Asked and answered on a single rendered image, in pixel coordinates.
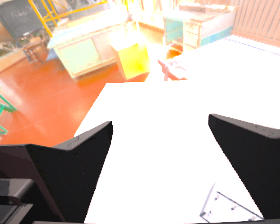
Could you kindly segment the white dish rack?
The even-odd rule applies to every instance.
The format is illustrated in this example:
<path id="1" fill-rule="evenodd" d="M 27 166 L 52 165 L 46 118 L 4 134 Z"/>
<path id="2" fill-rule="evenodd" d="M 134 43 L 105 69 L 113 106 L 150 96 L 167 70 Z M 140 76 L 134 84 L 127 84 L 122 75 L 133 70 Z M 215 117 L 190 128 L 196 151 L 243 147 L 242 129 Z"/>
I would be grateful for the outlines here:
<path id="1" fill-rule="evenodd" d="M 211 187 L 200 212 L 200 218 L 208 223 L 264 220 L 257 211 L 217 189 L 219 182 L 218 178 Z"/>

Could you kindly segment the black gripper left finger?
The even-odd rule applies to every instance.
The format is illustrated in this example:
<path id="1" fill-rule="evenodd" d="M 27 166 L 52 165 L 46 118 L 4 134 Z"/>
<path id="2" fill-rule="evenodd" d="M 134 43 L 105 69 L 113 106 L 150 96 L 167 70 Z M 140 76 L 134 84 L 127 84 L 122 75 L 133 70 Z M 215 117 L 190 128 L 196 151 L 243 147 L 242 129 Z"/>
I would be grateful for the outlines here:
<path id="1" fill-rule="evenodd" d="M 0 144 L 0 178 L 35 181 L 58 222 L 84 223 L 113 132 L 106 121 L 51 147 Z"/>

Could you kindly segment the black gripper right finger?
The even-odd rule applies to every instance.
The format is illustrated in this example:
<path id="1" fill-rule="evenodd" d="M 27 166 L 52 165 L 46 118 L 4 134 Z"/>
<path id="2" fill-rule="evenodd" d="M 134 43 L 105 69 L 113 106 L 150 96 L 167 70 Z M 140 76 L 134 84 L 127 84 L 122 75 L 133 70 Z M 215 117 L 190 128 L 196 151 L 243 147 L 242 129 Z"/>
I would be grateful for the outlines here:
<path id="1" fill-rule="evenodd" d="M 280 129 L 216 113 L 207 124 L 264 220 L 280 219 Z"/>

